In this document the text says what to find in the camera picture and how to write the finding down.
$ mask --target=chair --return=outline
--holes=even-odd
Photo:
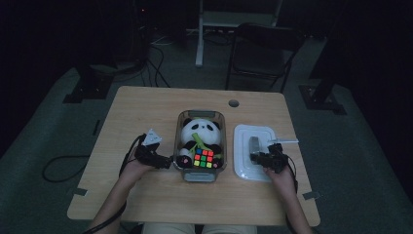
[[[274,80],[283,77],[283,92],[292,59],[304,44],[304,35],[292,28],[242,23],[234,32],[225,90],[231,75]]]

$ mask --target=plastic container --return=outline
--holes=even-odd
[[[180,154],[180,150],[184,146],[184,142],[181,140],[182,129],[184,127],[184,122],[186,119],[207,119],[211,122],[216,122],[219,125],[219,131],[221,134],[219,146],[221,148],[221,162],[222,166],[219,168],[181,168],[176,163],[176,159]],[[227,166],[227,144],[226,144],[226,133],[225,133],[225,119],[224,116],[216,111],[211,110],[186,110],[179,114],[177,126],[176,126],[176,135],[175,135],[175,144],[173,152],[173,165],[182,173],[182,177],[186,181],[191,182],[214,182],[218,177],[218,174]]]

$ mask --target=white tray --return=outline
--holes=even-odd
[[[234,169],[240,178],[270,181],[262,166],[254,165],[249,159],[249,139],[258,137],[260,151],[268,153],[268,140],[277,139],[276,133],[266,126],[238,125],[234,131]]]

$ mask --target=dark background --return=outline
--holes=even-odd
[[[206,1],[206,9],[268,12],[266,1]],[[198,25],[197,1],[18,1],[0,12],[1,155],[29,121],[54,82],[82,64],[116,67],[134,60],[142,25],[184,41]],[[327,37],[310,78],[348,88],[412,198],[413,12],[407,1],[284,1],[280,26]]]

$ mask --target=cable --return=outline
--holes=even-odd
[[[136,145],[136,142],[138,140],[143,140],[144,136],[138,136],[133,143],[131,144],[131,148],[128,151],[128,153],[125,155],[124,161],[122,162],[122,166],[121,166],[121,170],[119,170],[119,176],[121,175],[121,173],[124,171],[125,166],[134,161],[134,159],[130,160],[130,155],[131,152],[133,151],[134,146]],[[124,206],[122,206],[122,208],[117,211],[115,214],[113,214],[113,216],[111,216],[109,219],[107,219],[106,221],[102,222],[101,224],[99,224],[98,226],[92,227],[91,229],[83,232],[83,234],[91,234],[91,233],[95,233],[99,230],[101,230],[102,228],[106,227],[107,225],[109,225],[110,223],[112,223],[113,221],[115,221],[118,217],[120,217],[122,215],[122,213],[125,211],[125,208],[127,207],[127,202],[125,202]]]
[[[154,47],[154,46],[151,46],[151,48],[153,48],[153,49],[155,49],[155,50],[157,50],[158,52],[161,53],[161,61],[160,61],[159,65],[158,65],[158,67],[156,67],[155,64],[154,64],[150,59],[148,60],[148,62],[149,62],[149,63],[155,68],[155,70],[156,70],[156,73],[155,73],[155,85],[156,85],[156,87],[159,87],[159,85],[158,85],[158,74],[160,74],[162,80],[164,81],[164,83],[168,86],[168,88],[170,88],[169,83],[167,82],[167,80],[165,79],[165,77],[162,75],[162,73],[161,73],[161,71],[160,71],[161,65],[162,65],[162,63],[164,62],[164,52],[163,52],[161,49],[156,48],[156,47]]]
[[[218,41],[214,41],[214,40],[210,40],[208,39],[208,37],[210,36],[217,36],[220,38],[223,38],[225,40],[225,42],[218,42]],[[213,34],[209,34],[208,36],[204,36],[204,41],[212,43],[215,46],[229,46],[231,45],[231,36],[227,35],[226,33],[221,33],[221,32],[217,32],[215,31],[215,33]]]
[[[291,171],[294,173],[294,177],[297,177],[297,169],[295,168],[295,163],[294,163],[294,161],[293,161],[292,158],[289,157],[288,155],[286,155],[286,156],[288,157],[289,161],[291,161],[292,166],[294,167],[294,171],[291,169],[291,166],[289,166],[289,164],[288,164],[289,168],[290,168]]]
[[[134,74],[136,72],[142,72],[143,68],[145,67],[146,62],[137,62],[135,65],[131,67],[127,67],[121,70],[116,70],[112,72],[104,72],[101,70],[94,69],[94,72],[96,74],[102,74],[102,75],[108,75],[108,76],[117,76],[117,75],[123,75],[123,74]]]
[[[148,74],[149,74],[149,67],[147,64],[145,65],[145,68],[148,70]],[[145,82],[145,79],[143,78],[143,72],[140,73],[140,79],[142,80],[143,87],[146,87],[146,82]]]
[[[164,39],[168,39],[168,38],[169,38],[168,36],[163,36],[163,37],[161,37],[159,39],[156,39],[155,41],[151,42],[151,45],[154,45],[154,46],[170,46],[173,43],[175,43],[175,41],[170,41],[170,40],[169,40],[168,43],[163,43],[163,44],[159,43],[160,41],[162,41]]]
[[[85,164],[85,166],[83,166],[83,167],[82,167],[77,173],[75,173],[74,175],[71,175],[71,176],[69,176],[69,177],[67,177],[67,178],[62,178],[62,179],[51,179],[51,178],[48,178],[48,177],[46,176],[46,170],[47,170],[48,167],[49,167],[54,161],[56,161],[56,160],[60,160],[60,159],[74,159],[74,158],[76,158],[76,159],[78,159],[78,158],[90,158],[90,157],[91,157],[91,155],[64,155],[64,156],[55,157],[55,158],[53,158],[52,160],[50,160],[50,161],[46,164],[46,166],[43,168],[42,177],[43,177],[43,179],[44,179],[45,181],[53,182],[53,183],[59,183],[59,182],[68,181],[69,179],[71,179],[71,178],[75,177],[76,175],[78,175],[83,169],[85,169],[85,168],[86,168],[86,164]]]
[[[130,76],[130,77],[126,77],[126,78],[123,78],[123,79],[121,79],[121,78],[115,78],[114,80],[113,80],[113,82],[124,82],[124,81],[129,81],[129,80],[131,80],[131,79],[133,79],[133,78],[135,78],[135,77],[137,77],[137,76],[143,76],[143,73],[145,72],[145,68],[147,68],[148,67],[148,65],[147,65],[147,63],[145,62],[145,64],[143,65],[143,68],[140,70],[140,72],[138,72],[137,74],[134,74],[133,76]]]
[[[148,81],[149,81],[149,87],[152,87],[151,69],[149,69],[149,66],[148,66]]]

